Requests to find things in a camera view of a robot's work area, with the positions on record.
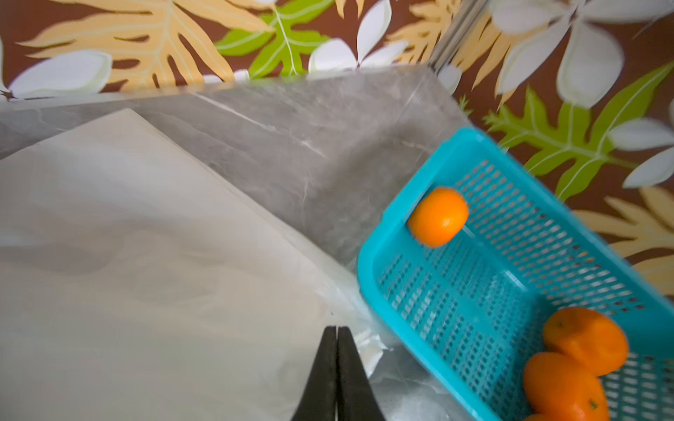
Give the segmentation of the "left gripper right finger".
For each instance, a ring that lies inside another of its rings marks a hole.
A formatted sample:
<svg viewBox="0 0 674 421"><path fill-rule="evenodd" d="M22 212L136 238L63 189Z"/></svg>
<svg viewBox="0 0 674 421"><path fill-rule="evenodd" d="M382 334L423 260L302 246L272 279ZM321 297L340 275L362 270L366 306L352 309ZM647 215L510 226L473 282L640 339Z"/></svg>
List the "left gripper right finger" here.
<svg viewBox="0 0 674 421"><path fill-rule="evenodd" d="M347 326L337 330L339 388L337 419L340 421L385 421Z"/></svg>

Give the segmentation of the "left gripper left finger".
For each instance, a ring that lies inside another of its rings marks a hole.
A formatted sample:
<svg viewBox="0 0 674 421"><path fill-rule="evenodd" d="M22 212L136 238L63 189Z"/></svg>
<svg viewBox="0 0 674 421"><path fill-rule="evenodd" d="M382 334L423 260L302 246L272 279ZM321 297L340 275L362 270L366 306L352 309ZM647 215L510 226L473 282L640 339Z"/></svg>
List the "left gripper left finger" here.
<svg viewBox="0 0 674 421"><path fill-rule="evenodd" d="M333 421L337 398L337 329L325 328L292 421Z"/></svg>

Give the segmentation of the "teal plastic basket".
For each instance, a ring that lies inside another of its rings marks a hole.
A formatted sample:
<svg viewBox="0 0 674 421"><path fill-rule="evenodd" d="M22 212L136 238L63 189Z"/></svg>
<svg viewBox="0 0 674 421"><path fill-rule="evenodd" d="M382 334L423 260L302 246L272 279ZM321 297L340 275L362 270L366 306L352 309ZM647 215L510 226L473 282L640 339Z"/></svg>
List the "teal plastic basket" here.
<svg viewBox="0 0 674 421"><path fill-rule="evenodd" d="M441 187L470 217L429 248L407 220ZM477 420L521 420L527 360L557 310L584 307L626 333L629 357L602 382L614 420L673 417L673 308L479 130L444 142L391 202L357 260L363 296Z"/></svg>

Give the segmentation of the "white plastic bag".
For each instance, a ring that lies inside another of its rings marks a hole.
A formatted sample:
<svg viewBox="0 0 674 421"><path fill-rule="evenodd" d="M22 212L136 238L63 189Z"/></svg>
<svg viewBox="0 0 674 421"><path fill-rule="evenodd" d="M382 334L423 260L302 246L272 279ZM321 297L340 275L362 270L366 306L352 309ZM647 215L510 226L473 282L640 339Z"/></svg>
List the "white plastic bag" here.
<svg viewBox="0 0 674 421"><path fill-rule="evenodd" d="M131 110L1 161L4 420L286 420L356 280Z"/></svg>

